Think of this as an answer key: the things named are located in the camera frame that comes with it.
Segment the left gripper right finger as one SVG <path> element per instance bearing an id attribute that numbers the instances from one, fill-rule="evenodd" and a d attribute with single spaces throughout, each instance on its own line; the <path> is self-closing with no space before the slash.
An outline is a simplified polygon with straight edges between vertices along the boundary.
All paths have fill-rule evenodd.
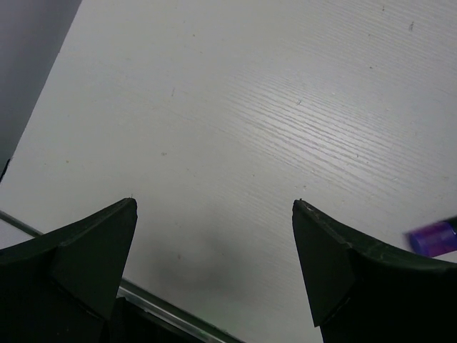
<path id="1" fill-rule="evenodd" d="M 454 342 L 456 265 L 422 257 L 293 204 L 313 323 L 325 342 Z"/>

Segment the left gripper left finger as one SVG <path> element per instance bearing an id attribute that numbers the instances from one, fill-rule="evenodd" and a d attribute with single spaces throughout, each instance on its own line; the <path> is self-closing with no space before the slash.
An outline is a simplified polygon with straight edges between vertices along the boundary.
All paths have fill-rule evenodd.
<path id="1" fill-rule="evenodd" d="M 137 222 L 125 198 L 1 250 L 2 342 L 98 342 L 111 318 Z"/>

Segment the purple highlighter marker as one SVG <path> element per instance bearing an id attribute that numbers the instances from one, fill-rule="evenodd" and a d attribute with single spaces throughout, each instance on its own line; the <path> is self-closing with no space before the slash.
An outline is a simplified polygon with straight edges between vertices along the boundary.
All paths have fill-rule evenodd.
<path id="1" fill-rule="evenodd" d="M 406 232 L 411 250 L 425 257 L 438 257 L 456 251 L 456 217 L 443 219 Z"/>

